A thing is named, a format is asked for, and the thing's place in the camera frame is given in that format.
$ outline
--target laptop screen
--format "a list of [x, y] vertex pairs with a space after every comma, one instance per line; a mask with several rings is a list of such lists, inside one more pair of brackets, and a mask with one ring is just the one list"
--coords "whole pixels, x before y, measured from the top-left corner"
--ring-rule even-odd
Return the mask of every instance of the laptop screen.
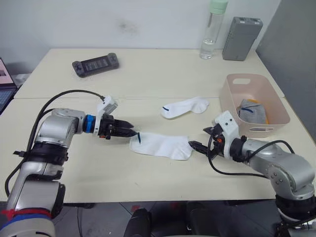
[[0, 86], [12, 84], [14, 85], [14, 82], [3, 63], [3, 60], [0, 58]]

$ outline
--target black handheld device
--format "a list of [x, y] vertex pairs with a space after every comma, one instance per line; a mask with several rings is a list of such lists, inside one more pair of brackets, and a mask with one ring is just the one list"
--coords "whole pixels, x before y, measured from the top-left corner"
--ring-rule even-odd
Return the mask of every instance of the black handheld device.
[[106, 72], [119, 67], [119, 61], [115, 53], [106, 56], [92, 58], [85, 61], [74, 61], [73, 68], [76, 74], [85, 78], [90, 75]]

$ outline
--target green bottle cap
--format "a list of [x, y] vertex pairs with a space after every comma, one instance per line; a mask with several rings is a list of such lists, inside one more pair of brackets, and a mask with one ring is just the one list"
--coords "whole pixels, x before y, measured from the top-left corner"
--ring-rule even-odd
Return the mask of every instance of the green bottle cap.
[[224, 14], [228, 0], [211, 0], [210, 12], [213, 14]]

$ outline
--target pink plastic basket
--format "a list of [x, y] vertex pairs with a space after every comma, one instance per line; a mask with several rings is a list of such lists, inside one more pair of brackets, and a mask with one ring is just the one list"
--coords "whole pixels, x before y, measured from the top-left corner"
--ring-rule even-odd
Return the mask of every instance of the pink plastic basket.
[[[269, 124], [245, 122], [237, 114], [243, 99], [261, 103]], [[229, 74], [220, 94], [222, 111], [230, 111], [239, 125], [239, 134], [248, 137], [268, 137], [290, 122], [284, 105], [267, 78], [257, 74]]]

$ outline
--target laptop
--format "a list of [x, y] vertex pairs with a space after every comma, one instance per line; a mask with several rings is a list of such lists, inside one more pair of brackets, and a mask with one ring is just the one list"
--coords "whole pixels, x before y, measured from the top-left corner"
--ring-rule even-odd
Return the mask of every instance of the laptop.
[[0, 115], [13, 99], [17, 86], [0, 58]]

